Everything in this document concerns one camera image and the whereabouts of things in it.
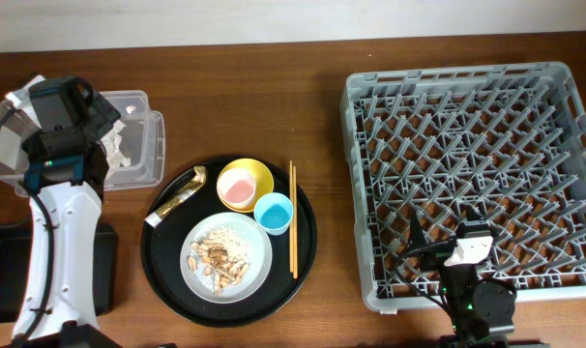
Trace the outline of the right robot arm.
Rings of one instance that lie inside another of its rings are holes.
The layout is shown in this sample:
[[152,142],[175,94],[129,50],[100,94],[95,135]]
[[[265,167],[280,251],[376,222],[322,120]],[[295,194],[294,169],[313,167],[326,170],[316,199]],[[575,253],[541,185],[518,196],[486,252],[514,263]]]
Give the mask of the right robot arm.
[[410,218],[410,236],[404,256],[418,257],[420,269],[439,275],[441,306],[453,324],[452,335],[439,338],[440,347],[507,347],[514,331],[516,288],[500,279],[480,278],[483,264],[498,233],[475,210],[455,235],[429,244],[416,216]]

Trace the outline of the grey round plate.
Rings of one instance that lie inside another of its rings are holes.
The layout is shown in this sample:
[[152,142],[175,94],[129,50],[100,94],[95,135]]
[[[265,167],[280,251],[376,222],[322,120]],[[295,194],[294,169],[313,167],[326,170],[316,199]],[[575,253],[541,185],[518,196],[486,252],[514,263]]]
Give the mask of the grey round plate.
[[[203,242],[206,232],[221,224],[234,228],[249,242],[250,251],[245,258],[249,269],[239,285],[228,286],[215,295],[210,287],[211,281],[201,271],[193,273],[190,270],[187,257],[191,242]],[[220,213],[201,220],[193,227],[182,245],[180,263],[182,277],[194,295],[213,304],[232,304],[249,297],[266,280],[272,265],[272,246],[268,235],[254,219],[238,213]]]

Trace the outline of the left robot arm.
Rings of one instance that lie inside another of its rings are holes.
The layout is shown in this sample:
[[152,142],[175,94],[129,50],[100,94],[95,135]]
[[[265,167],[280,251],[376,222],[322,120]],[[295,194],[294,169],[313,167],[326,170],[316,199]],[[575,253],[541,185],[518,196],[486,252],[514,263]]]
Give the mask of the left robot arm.
[[7,96],[39,127],[21,148],[28,167],[20,186],[29,197],[32,246],[26,292],[12,346],[64,329],[95,329],[94,242],[108,172],[102,139],[119,111],[81,77],[33,77]]

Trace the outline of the gold snack wrapper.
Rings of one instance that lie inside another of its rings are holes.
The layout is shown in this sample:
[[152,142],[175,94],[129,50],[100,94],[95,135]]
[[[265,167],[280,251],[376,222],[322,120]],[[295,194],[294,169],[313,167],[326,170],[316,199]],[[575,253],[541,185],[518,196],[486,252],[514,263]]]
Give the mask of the gold snack wrapper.
[[151,227],[156,228],[173,210],[190,199],[207,183],[207,168],[195,166],[194,176],[173,195],[168,201],[148,215],[144,221]]

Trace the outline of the light blue cup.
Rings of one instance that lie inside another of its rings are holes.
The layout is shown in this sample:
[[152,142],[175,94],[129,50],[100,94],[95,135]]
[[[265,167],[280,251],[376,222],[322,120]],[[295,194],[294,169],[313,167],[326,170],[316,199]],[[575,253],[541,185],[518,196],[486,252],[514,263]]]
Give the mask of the light blue cup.
[[271,192],[258,199],[253,217],[266,233],[279,236],[289,227],[290,209],[286,195]]

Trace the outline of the peanut shells pile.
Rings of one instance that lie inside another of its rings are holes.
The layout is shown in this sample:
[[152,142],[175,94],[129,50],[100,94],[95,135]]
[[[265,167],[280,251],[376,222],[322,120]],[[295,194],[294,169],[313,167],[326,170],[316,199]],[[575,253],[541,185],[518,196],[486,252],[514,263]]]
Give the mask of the peanut shells pile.
[[187,264],[193,273],[201,271],[211,281],[215,295],[228,286],[239,285],[249,269],[242,256],[232,255],[223,244],[210,241],[191,242]]

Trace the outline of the white tissue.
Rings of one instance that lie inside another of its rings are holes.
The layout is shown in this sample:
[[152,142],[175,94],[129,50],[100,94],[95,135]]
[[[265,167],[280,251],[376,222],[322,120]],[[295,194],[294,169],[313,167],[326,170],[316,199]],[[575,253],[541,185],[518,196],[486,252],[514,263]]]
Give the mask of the white tissue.
[[106,160],[110,170],[117,170],[120,167],[128,167],[131,159],[121,151],[123,137],[121,131],[126,125],[118,120],[113,124],[113,128],[101,138],[101,144],[104,146]]

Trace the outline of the white rice pile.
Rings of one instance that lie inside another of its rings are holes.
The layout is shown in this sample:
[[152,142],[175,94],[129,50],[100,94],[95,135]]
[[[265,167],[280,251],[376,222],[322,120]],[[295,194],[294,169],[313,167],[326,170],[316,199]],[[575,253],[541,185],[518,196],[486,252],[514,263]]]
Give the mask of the white rice pile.
[[221,246],[233,259],[245,259],[250,251],[250,245],[246,239],[242,238],[234,228],[222,224],[209,229],[203,243]]

